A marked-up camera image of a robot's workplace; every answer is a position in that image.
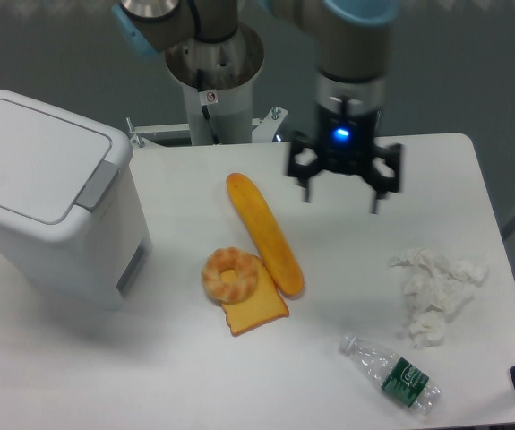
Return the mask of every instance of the bottle cap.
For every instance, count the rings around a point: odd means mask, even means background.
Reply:
[[[357,336],[354,333],[347,333],[343,336],[343,339],[340,341],[339,349],[345,355],[348,355],[350,349],[353,348],[353,344],[355,343]]]

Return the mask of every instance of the blue light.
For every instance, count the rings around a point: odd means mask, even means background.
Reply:
[[[350,131],[346,128],[337,128],[334,132],[332,132],[332,138],[336,143],[346,143],[348,142],[348,138],[350,137]]]

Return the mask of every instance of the grey wall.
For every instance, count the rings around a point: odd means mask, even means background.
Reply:
[[[0,88],[123,130],[126,116],[135,125],[185,122],[162,58],[144,62],[127,48],[108,11],[112,3],[0,0]],[[21,13],[21,6],[35,10]],[[290,124],[310,133],[313,42],[252,1],[242,19],[266,49],[254,115],[280,105]],[[502,221],[515,203],[515,1],[403,2],[381,134],[445,132],[474,141]],[[515,234],[507,249],[515,275]]]

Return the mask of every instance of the warning sticker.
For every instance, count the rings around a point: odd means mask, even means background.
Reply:
[[[218,102],[217,90],[200,91],[200,103],[202,106],[214,105]]]

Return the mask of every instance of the bread slice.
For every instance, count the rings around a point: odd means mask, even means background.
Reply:
[[[253,258],[258,265],[257,286],[253,294],[243,302],[232,305],[221,303],[226,314],[227,325],[234,336],[283,316],[289,316],[287,304],[277,291],[277,287],[261,259],[255,255]],[[221,279],[225,282],[232,282],[236,279],[236,272],[224,271],[221,273]]]

